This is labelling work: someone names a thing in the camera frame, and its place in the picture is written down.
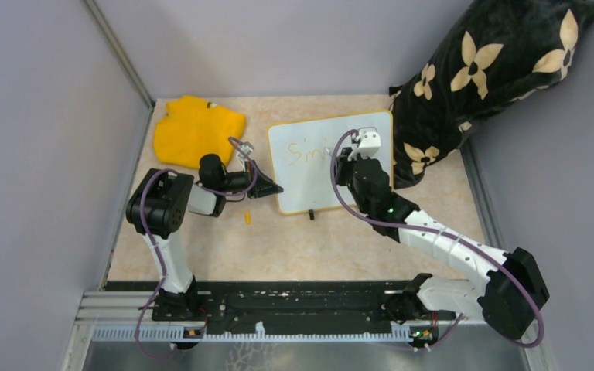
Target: black pillow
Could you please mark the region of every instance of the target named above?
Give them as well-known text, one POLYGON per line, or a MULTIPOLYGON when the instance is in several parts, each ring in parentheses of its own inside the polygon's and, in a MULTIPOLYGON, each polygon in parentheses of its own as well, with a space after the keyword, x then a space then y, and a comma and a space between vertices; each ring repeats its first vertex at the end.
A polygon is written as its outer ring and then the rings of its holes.
POLYGON ((421 72, 392 87, 395 186, 457 149, 484 119, 564 80, 594 1, 476 0, 421 72))

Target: yellow cloth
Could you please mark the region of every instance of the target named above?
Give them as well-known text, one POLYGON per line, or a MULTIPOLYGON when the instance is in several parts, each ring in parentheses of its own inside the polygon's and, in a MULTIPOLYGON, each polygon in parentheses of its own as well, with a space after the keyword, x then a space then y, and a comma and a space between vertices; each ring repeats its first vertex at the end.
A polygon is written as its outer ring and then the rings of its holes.
POLYGON ((234 149, 228 138, 242 136, 243 114, 190 96, 169 102, 166 111, 154 131, 153 148, 160 162, 199 168, 202 156, 214 153, 229 163, 234 149))

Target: gray wall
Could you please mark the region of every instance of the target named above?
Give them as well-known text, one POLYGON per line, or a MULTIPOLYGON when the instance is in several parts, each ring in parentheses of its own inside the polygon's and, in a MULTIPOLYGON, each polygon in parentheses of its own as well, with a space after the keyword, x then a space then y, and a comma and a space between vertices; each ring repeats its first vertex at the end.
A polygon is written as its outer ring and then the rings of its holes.
POLYGON ((385 94, 470 0, 99 0, 154 98, 385 94))
POLYGON ((0 370, 59 369, 146 109, 78 0, 0 2, 0 370))
POLYGON ((507 249, 529 249, 548 283, 543 314, 560 369, 594 369, 594 29, 568 78, 473 139, 507 249))

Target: wire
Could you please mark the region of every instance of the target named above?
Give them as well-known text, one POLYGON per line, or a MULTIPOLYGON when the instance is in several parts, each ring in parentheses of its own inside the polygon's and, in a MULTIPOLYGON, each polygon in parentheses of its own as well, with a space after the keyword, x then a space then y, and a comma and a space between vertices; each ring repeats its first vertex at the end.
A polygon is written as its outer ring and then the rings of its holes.
MULTIPOLYGON (((490 257, 488 254, 484 253, 478 247, 475 247, 474 245, 472 245, 467 240, 461 238, 460 235, 455 235, 450 232, 437 230, 436 228, 428 228, 426 226, 412 226, 410 224, 404 224, 404 223, 388 223, 388 222, 381 222, 379 220, 373 220, 373 219, 370 219, 366 216, 363 216, 363 215, 357 213, 354 209, 352 209, 349 205, 347 205, 347 203, 345 202, 343 197, 340 195, 340 191, 338 190, 338 186, 336 185, 336 157, 338 156, 340 147, 343 145, 343 142, 345 141, 345 139, 347 139, 347 137, 349 137, 351 135, 358 135, 358 134, 359 134, 358 130, 349 130, 348 132, 346 132, 342 137, 340 137, 340 139, 338 140, 338 143, 336 143, 336 147, 333 149, 333 154, 331 156, 331 164, 329 167, 329 178, 331 180, 331 186, 333 187, 333 193, 336 195, 336 198, 338 199, 338 202, 340 202, 340 205, 342 205, 345 210, 347 210, 350 214, 352 214, 356 218, 363 220, 366 223, 373 224, 375 226, 383 226, 386 228, 404 228, 407 230, 418 230, 420 232, 426 232, 426 233, 436 233, 436 234, 440 234, 441 236, 448 238, 450 240, 454 240, 454 241, 458 240, 459 243, 461 243, 464 247, 467 247, 472 252, 474 252, 475 254, 482 257, 485 261, 489 262, 495 268, 497 268, 497 270, 499 270, 500 273, 507 276, 507 278, 509 278, 509 280, 518 289, 518 291, 523 295, 525 301, 529 304, 532 312, 534 313, 534 317, 536 318, 536 321, 538 322, 538 334, 536 335, 536 339, 533 342, 524 344, 523 342, 518 342, 513 339, 506 338, 506 336, 505 336, 505 338, 507 340, 509 340, 510 342, 512 342, 513 344, 516 344, 522 348, 534 348, 534 347, 538 346, 539 344, 541 344, 541 342, 543 341, 543 336, 545 335, 545 325, 543 323, 543 317, 541 315, 541 312, 538 310, 538 306, 534 302, 534 299, 531 297, 531 295, 529 295, 529 293, 527 292, 527 289, 525 289, 524 286, 519 282, 519 280, 511 272, 509 272, 508 269, 506 269, 500 263, 495 261, 495 259, 490 257)), ((445 335, 443 337, 441 337, 439 342, 441 340, 443 340, 447 334, 448 334, 448 332, 445 332, 445 335)))
POLYGON ((439 313, 437 311, 432 312, 432 328, 436 328, 439 325, 439 313))
MULTIPOLYGON (((251 160, 251 158, 249 158, 249 155, 244 153, 242 148, 240 148, 238 146, 238 145, 244 144, 242 141, 240 141, 234 137, 229 137, 229 143, 231 143, 231 145, 234 147, 234 149, 236 151, 240 152, 242 154, 242 156, 246 160, 248 160, 249 163, 251 163, 251 166, 254 169, 254 178, 251 180, 251 184, 244 191, 239 192, 239 193, 224 193, 224 192, 214 191, 212 189, 207 189, 204 187, 201 187, 201 188, 208 192, 216 193, 216 194, 222 195, 222 196, 240 196, 240 195, 245 196, 247 194, 247 191, 249 191, 256 185, 256 180, 258 179, 259 171, 258 171, 258 168, 256 167, 256 164, 251 160)), ((151 178, 149 178, 149 181, 145 185, 145 188, 142 190, 142 195, 140 196, 140 222, 142 224, 142 228, 145 230, 145 233, 149 237, 149 241, 151 242, 151 244, 153 246, 154 253, 158 258, 158 262, 160 264, 160 280, 158 281, 158 284, 155 286, 155 289, 152 292, 152 294, 149 295, 149 299, 147 300, 145 305, 142 306, 142 312, 140 313, 140 317, 138 318, 138 323, 135 325, 135 344, 138 346, 138 349, 144 356, 146 356, 150 359, 158 359, 158 360, 171 359, 174 356, 174 354, 176 353, 176 349, 172 350, 166 356, 160 356, 160 357, 153 356, 153 355, 147 353, 142 348, 142 344, 140 343, 140 326, 142 325, 142 319, 145 317, 145 313, 147 312, 147 309, 149 309, 149 306, 154 302, 155 296, 160 292, 160 289, 162 288, 162 285, 165 283, 165 279, 167 278, 167 266, 165 264, 165 259, 162 258, 162 254, 160 252, 160 248, 158 247, 158 243, 156 242, 155 237, 151 233, 151 230, 149 229, 149 225, 147 224, 147 218, 145 216, 145 203, 147 201, 147 195, 149 194, 149 190, 155 183, 156 179, 158 179, 163 174, 169 174, 169 173, 178 175, 178 172, 176 172, 175 170, 172 170, 170 168, 165 168, 163 170, 156 172, 154 175, 152 175, 151 178)), ((206 321, 204 322, 201 331, 203 331, 206 328, 207 324, 208 324, 208 315, 206 316, 206 321)))
MULTIPOLYGON (((432 345, 425 345, 425 349, 427 349, 429 352, 431 352, 434 348, 436 348, 437 346, 439 346, 445 339, 447 339, 447 337, 449 336, 449 334, 452 333, 452 331, 454 331, 454 329, 456 328, 456 326, 459 325, 459 323, 463 320, 464 316, 463 313, 459 313, 459 315, 456 317, 456 320, 445 330, 445 332, 443 332, 442 336, 436 341, 436 343, 432 344, 432 345)), ((392 345, 390 343, 382 343, 380 344, 382 346, 386 346, 389 348, 398 348, 400 350, 405 349, 405 347, 403 346, 396 346, 396 345, 392 345)), ((413 349, 413 352, 417 352, 422 348, 416 348, 416 347, 412 347, 411 349, 413 349)))
POLYGON ((145 185, 145 188, 142 190, 142 196, 140 197, 140 221, 142 223, 142 228, 144 228, 145 233, 147 233, 147 236, 149 237, 149 241, 151 241, 152 246, 154 247, 155 255, 158 257, 158 262, 160 263, 160 280, 158 281, 158 284, 155 286, 155 289, 152 292, 152 294, 149 295, 149 299, 147 300, 145 305, 142 307, 142 312, 140 313, 140 317, 138 318, 138 323, 135 325, 135 344, 138 346, 140 353, 145 355, 147 358, 158 359, 158 360, 171 359, 174 356, 174 354, 176 353, 176 349, 172 350, 166 356, 153 356, 153 355, 147 353, 142 348, 142 343, 140 343, 140 325, 142 324, 142 319, 145 317, 145 313, 147 312, 147 309, 149 309, 149 305, 151 305, 154 302, 155 296, 159 293, 160 288, 162 287, 162 284, 165 283, 165 279, 167 278, 167 266, 165 265, 165 260, 162 258, 162 254, 160 253, 160 248, 158 247, 158 243, 156 242, 155 237, 151 233, 151 230, 149 229, 149 225, 147 224, 147 218, 145 217, 145 202, 147 201, 147 195, 149 194, 149 190, 155 183, 156 179, 158 179, 161 175, 167 174, 167 173, 178 174, 177 172, 175 172, 174 170, 172 170, 170 168, 166 168, 166 169, 160 170, 159 172, 156 172, 154 175, 152 175, 151 178, 149 178, 149 181, 145 185))
POLYGON ((205 308, 199 308, 200 311, 202 311, 205 315, 206 315, 206 319, 203 320, 203 326, 202 328, 199 330, 199 333, 203 336, 203 331, 206 329, 206 327, 208 326, 208 312, 206 311, 205 308))
POLYGON ((208 188, 206 188, 206 187, 204 187, 203 185, 200 185, 200 184, 197 184, 197 185, 201 189, 203 189, 204 191, 208 191, 210 193, 214 193, 214 194, 219 195, 219 196, 226 196, 226 197, 243 196, 243 195, 247 194, 247 192, 251 191, 252 188, 254 188, 254 186, 256 185, 256 181, 258 180, 258 173, 260 171, 258 170, 258 167, 256 166, 256 163, 251 160, 251 158, 249 157, 249 155, 246 154, 246 153, 244 153, 244 151, 242 150, 242 148, 238 147, 240 145, 244 145, 244 143, 242 141, 240 141, 239 139, 234 138, 234 137, 229 137, 229 143, 231 143, 231 145, 234 147, 234 149, 236 151, 238 151, 238 153, 240 153, 242 155, 242 157, 244 157, 244 159, 247 160, 251 164, 251 167, 254 170, 254 178, 251 179, 251 184, 244 191, 240 191, 240 192, 237 192, 237 193, 220 192, 220 191, 216 191, 215 189, 208 189, 208 188))
POLYGON ((247 198, 247 195, 242 195, 241 199, 227 199, 228 203, 241 203, 244 199, 247 198))

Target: whiteboard frame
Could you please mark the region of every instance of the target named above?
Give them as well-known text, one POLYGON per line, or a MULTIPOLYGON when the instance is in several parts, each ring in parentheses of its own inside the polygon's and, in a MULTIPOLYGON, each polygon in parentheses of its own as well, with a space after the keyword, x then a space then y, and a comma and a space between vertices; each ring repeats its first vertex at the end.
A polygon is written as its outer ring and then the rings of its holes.
MULTIPOLYGON (((299 124, 301 122, 310 122, 310 121, 319 121, 319 120, 328 120, 331 118, 338 118, 338 117, 350 117, 350 116, 360 116, 362 114, 378 114, 381 112, 387 112, 391 118, 391 138, 390 138, 390 154, 391 154, 391 177, 390 177, 390 185, 391 185, 391 189, 393 189, 393 181, 395 179, 395 173, 394 173, 394 163, 395 163, 395 159, 393 156, 393 113, 390 112, 389 110, 372 110, 372 111, 359 111, 359 112, 353 112, 351 114, 334 114, 334 115, 330 115, 330 116, 320 116, 320 117, 313 117, 313 118, 306 118, 306 119, 300 119, 300 120, 294 120, 294 121, 280 121, 278 123, 275 124, 271 124, 268 126, 267 129, 265 129, 265 136, 268 139, 268 148, 270 150, 270 163, 272 165, 272 180, 276 183, 277 179, 276 179, 276 174, 275 174, 275 164, 274 164, 274 157, 272 156, 272 146, 270 145, 270 129, 273 128, 274 126, 279 126, 279 125, 288 125, 288 124, 299 124)), ((303 210, 303 211, 292 211, 292 212, 285 212, 283 210, 281 210, 281 205, 279 204, 278 201, 278 195, 275 196, 276 202, 277 202, 277 210, 279 211, 280 214, 282 215, 296 215, 296 214, 306 214, 308 213, 310 210, 303 210)), ((350 206, 356 206, 355 203, 350 203, 350 206)), ((326 210, 335 210, 335 209, 340 209, 342 208, 342 205, 338 205, 338 206, 328 206, 328 207, 323 207, 320 209, 312 209, 312 211, 326 211, 326 210)))

